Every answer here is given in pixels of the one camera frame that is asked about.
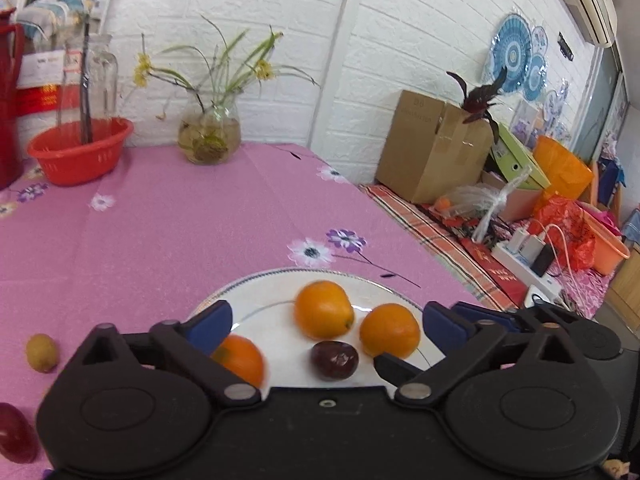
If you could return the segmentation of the small dark plum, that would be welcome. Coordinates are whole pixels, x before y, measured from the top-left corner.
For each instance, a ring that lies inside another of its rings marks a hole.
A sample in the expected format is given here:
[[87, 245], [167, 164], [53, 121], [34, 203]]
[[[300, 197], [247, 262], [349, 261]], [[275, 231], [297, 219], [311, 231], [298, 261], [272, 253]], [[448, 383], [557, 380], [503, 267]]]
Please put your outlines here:
[[310, 350], [310, 364], [314, 372], [326, 380], [344, 380], [355, 374], [359, 354], [343, 341], [324, 340]]

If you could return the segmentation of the large orange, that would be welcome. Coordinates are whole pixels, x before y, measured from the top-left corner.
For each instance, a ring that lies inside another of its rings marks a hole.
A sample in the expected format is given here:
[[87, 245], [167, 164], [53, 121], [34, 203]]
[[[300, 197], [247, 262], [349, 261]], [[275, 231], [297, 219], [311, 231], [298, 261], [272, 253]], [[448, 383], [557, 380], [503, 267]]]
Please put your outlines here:
[[293, 313], [297, 327], [315, 340], [343, 336], [355, 322], [355, 311], [346, 292], [331, 281], [304, 286], [294, 300]]

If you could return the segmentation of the brown kiwi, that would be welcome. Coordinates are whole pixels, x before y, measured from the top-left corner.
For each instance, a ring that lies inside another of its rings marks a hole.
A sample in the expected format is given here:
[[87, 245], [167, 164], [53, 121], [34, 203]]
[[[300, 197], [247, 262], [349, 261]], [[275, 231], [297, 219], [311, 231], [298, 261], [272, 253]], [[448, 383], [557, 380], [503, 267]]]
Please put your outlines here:
[[28, 365], [39, 373], [49, 373], [60, 362], [58, 345], [47, 334], [35, 334], [27, 341], [26, 359]]

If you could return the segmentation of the dark red plum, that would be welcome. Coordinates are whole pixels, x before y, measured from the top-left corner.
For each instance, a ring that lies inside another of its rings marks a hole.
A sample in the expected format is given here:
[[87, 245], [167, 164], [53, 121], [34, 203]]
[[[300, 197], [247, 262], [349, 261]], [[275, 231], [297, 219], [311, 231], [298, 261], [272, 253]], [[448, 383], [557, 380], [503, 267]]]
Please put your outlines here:
[[32, 426], [23, 413], [9, 403], [0, 404], [0, 452], [17, 464], [29, 464], [38, 454], [38, 441]]

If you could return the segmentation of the tangerine with stem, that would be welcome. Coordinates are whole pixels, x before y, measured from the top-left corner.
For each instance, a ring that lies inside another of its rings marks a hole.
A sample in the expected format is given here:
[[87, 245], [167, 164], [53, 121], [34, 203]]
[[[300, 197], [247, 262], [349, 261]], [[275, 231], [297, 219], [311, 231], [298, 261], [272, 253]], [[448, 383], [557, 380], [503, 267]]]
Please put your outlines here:
[[262, 352], [247, 338], [230, 334], [224, 338], [210, 358], [257, 389], [266, 377], [266, 361]]

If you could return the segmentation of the small orange kumquat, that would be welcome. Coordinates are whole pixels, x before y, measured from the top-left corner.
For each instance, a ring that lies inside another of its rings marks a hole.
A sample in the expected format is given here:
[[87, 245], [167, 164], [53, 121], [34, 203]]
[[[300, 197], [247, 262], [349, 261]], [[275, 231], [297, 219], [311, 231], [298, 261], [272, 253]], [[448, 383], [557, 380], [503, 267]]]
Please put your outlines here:
[[359, 327], [363, 351], [375, 358], [389, 353], [408, 358], [419, 347], [421, 329], [413, 314], [400, 304], [381, 304], [369, 312]]

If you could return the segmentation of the plaid cloth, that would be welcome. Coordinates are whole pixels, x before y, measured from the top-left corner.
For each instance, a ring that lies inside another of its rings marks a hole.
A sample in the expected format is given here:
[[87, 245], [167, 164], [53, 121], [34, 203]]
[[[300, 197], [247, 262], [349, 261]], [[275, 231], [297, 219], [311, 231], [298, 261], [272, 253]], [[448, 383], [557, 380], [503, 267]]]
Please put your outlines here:
[[516, 308], [516, 305], [487, 272], [439, 223], [382, 184], [360, 184], [358, 188], [410, 233], [431, 256], [462, 283], [481, 306], [498, 311], [512, 311]]

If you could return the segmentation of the white power strip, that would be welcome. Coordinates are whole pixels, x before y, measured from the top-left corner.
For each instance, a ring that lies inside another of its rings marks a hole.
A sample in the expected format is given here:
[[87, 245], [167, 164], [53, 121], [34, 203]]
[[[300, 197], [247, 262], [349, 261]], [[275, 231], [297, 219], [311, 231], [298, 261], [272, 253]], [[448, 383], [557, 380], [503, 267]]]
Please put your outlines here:
[[536, 299], [550, 304], [560, 299], [562, 286], [549, 273], [555, 262], [554, 249], [540, 236], [530, 234], [528, 229], [517, 228], [510, 240], [492, 248], [491, 255], [525, 285], [523, 306], [531, 307]]

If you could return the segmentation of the pink floral tablecloth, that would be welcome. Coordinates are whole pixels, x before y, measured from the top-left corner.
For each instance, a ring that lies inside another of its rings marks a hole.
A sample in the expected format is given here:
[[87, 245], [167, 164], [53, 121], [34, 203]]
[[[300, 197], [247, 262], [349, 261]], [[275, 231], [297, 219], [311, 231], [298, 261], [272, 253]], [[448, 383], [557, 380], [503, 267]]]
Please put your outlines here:
[[143, 332], [288, 266], [356, 274], [417, 304], [471, 299], [344, 165], [297, 145], [247, 143], [216, 166], [173, 146], [127, 148], [72, 188], [28, 166], [1, 194], [1, 399], [32, 415], [52, 384], [26, 361], [35, 334], [68, 358], [96, 324]]

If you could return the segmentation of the red plastic bag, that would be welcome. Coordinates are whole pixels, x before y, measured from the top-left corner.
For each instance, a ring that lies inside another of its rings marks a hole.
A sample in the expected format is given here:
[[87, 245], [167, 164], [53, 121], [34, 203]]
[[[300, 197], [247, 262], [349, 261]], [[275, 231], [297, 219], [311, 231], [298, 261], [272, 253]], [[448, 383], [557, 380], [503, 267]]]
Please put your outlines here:
[[596, 236], [586, 218], [587, 213], [574, 200], [553, 195], [537, 207], [527, 231], [532, 235], [546, 233], [544, 241], [553, 246], [563, 268], [588, 270], [596, 256]]

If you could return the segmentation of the pink plastic basin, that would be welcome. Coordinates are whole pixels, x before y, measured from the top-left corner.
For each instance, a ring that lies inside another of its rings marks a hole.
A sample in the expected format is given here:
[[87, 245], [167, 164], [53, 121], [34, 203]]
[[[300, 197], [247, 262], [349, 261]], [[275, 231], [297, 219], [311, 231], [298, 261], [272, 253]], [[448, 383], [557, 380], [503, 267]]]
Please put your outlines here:
[[579, 202], [579, 206], [586, 212], [585, 220], [596, 238], [592, 267], [602, 275], [610, 275], [630, 257], [630, 251], [622, 238], [597, 218], [589, 204]]

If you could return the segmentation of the orange plastic bag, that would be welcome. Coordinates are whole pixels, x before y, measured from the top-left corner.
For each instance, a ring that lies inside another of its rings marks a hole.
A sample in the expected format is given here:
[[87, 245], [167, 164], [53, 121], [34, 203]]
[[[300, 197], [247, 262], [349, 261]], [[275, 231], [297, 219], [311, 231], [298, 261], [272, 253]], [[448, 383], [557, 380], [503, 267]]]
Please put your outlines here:
[[552, 196], [592, 202], [593, 172], [570, 150], [548, 136], [540, 136], [533, 155], [550, 182], [538, 198], [535, 212]]

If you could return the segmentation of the red plastic basket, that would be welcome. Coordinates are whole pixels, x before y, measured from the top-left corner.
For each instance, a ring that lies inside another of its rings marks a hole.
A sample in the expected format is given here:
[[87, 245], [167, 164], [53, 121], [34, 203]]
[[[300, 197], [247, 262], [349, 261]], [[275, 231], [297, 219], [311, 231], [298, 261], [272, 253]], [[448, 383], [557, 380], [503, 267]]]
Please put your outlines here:
[[57, 186], [91, 182], [112, 171], [134, 124], [121, 117], [93, 119], [92, 142], [81, 140], [80, 122], [68, 122], [44, 130], [27, 144], [46, 178]]

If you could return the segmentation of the glass pitcher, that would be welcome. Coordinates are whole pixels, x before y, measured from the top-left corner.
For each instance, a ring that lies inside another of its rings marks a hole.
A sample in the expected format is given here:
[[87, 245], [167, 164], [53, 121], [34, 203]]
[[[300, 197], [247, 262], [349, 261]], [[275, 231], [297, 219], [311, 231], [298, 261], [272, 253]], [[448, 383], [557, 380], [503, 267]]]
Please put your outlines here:
[[116, 115], [118, 62], [111, 39], [93, 32], [85, 18], [65, 41], [56, 123], [80, 145], [106, 139]]

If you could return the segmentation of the wall calendar poster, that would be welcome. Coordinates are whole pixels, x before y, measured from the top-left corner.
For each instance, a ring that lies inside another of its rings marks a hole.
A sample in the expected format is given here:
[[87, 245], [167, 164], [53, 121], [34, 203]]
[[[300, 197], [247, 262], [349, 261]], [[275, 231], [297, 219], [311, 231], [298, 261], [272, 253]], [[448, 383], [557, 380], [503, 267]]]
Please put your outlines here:
[[23, 27], [24, 58], [17, 81], [17, 114], [50, 112], [62, 84], [65, 45], [85, 30], [103, 28], [110, 0], [18, 0], [14, 22]]

